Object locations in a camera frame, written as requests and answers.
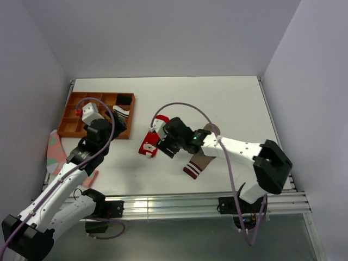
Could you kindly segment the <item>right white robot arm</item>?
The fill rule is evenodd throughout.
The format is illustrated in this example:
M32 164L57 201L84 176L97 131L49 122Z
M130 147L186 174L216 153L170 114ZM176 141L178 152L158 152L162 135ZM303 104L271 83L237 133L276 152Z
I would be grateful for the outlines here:
M239 176L241 190L235 205L247 212L264 194L279 195L293 167L292 162L273 140L252 143L222 137L211 130L192 130L178 118L168 122L156 119L149 130L159 136L156 148L170 158L183 149L192 155L224 158L250 167L253 173Z

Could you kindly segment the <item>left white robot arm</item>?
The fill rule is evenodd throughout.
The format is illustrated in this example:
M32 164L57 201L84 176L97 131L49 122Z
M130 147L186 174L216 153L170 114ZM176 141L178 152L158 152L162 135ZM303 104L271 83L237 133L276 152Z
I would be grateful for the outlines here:
M108 116L107 120L93 112L82 117L86 136L71 151L54 181L19 215L8 215L2 221L5 248L28 260L43 260L55 241L81 219L106 217L105 196L94 189L84 190L67 207L62 205L103 162L110 142L127 129L125 120L116 113Z

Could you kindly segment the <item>red christmas sock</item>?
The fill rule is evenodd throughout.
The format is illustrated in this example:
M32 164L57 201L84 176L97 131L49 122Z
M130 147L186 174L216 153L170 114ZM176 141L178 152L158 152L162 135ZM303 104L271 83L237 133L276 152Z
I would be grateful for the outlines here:
M157 115L155 119L161 119L166 123L169 122L169 118L165 115ZM155 157L158 150L156 148L156 143L158 142L158 140L159 136L156 133L151 133L150 131L148 131L138 150L138 153L145 155L148 158Z

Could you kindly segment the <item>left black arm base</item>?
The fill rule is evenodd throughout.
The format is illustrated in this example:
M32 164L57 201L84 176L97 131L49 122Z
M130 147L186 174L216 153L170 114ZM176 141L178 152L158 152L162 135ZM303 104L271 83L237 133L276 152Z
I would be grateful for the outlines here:
M91 218L111 219L121 218L124 210L124 201L103 201L97 202L95 210L87 216Z

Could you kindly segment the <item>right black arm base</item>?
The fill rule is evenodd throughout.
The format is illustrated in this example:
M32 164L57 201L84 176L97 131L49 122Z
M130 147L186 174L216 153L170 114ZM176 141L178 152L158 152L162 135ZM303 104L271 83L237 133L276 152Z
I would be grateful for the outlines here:
M253 204L249 204L241 200L240 198L238 200L239 200L240 211L242 214L252 214L252 213L258 212L262 205L261 198L256 200L256 202ZM216 209L220 214L232 214L232 215L238 214L233 196L219 197L218 202L219 203Z

